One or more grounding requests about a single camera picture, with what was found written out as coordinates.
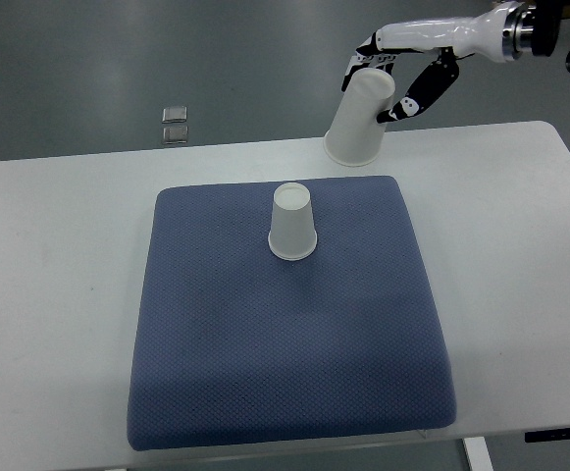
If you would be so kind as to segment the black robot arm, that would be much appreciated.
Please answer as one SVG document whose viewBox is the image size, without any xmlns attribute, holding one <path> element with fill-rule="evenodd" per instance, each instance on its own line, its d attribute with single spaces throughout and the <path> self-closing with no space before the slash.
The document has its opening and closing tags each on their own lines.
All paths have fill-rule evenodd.
<svg viewBox="0 0 570 471">
<path fill-rule="evenodd" d="M 510 63 L 523 54 L 549 57 L 555 49 L 569 1 L 505 1 L 478 17 L 425 19 L 380 27 L 360 44 L 349 60 L 342 90 L 360 70 L 391 74 L 401 54 L 435 54 L 437 58 L 415 78 L 403 98 L 379 112 L 387 124 L 429 110 L 459 77 L 459 62 L 481 55 L 494 63 Z"/>
</svg>

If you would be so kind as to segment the white robotic hand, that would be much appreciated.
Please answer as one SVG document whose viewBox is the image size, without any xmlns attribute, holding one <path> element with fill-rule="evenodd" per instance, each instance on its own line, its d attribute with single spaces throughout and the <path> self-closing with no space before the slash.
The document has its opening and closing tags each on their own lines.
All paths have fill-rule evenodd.
<svg viewBox="0 0 570 471">
<path fill-rule="evenodd" d="M 480 54 L 495 63 L 513 59 L 511 35 L 504 37 L 503 32 L 515 15 L 516 4 L 503 3 L 474 18 L 420 20 L 383 26 L 355 49 L 346 67 L 341 91 L 346 92 L 353 75 L 362 69 L 392 74 L 396 55 L 379 54 L 379 50 L 428 52 L 440 49 L 437 59 L 415 78 L 405 95 L 390 109 L 380 112 L 376 120 L 378 124 L 387 124 L 421 115 L 458 79 L 456 56 Z"/>
</svg>

